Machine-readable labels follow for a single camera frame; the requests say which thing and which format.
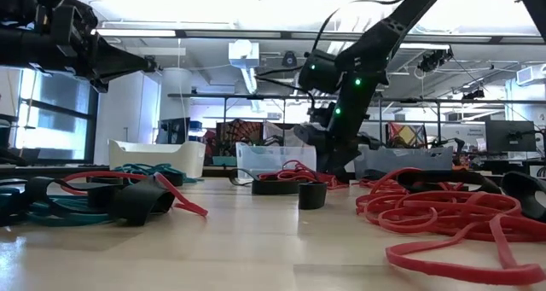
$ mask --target computer monitor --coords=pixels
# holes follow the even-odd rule
[[[485,122],[487,152],[537,151],[537,140],[533,131],[535,124],[532,121],[487,120]]]

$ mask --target white column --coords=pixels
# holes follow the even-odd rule
[[[190,94],[192,73],[183,68],[165,68],[161,80],[160,120],[189,117],[189,98],[169,98],[169,94]]]

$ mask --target desk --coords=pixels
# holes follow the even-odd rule
[[[400,236],[355,215],[364,193],[328,193],[299,212],[293,196],[252,196],[226,179],[185,185],[207,220],[173,210],[142,228],[21,226],[0,231],[0,290],[518,290],[394,269],[384,248],[440,236]],[[546,267],[546,247],[513,244],[521,263]],[[420,258],[500,267],[494,245],[466,241]],[[545,290],[541,283],[530,290]]]

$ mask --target gray storage bin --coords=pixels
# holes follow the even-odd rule
[[[355,160],[355,176],[360,179],[366,170],[392,172],[405,167],[424,171],[450,171],[453,168],[453,147],[434,149],[387,149],[370,150],[359,145],[362,153]]]

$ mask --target clear plastic bin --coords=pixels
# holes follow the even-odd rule
[[[366,170],[392,172],[405,167],[424,171],[450,171],[453,169],[453,147],[433,149],[387,149],[370,150],[368,145],[359,145],[362,153],[355,160],[357,179]]]
[[[298,160],[312,170],[317,168],[314,147],[248,146],[237,143],[237,167],[249,170],[253,176],[265,172],[278,172],[289,160]],[[238,178],[250,178],[239,171]]]

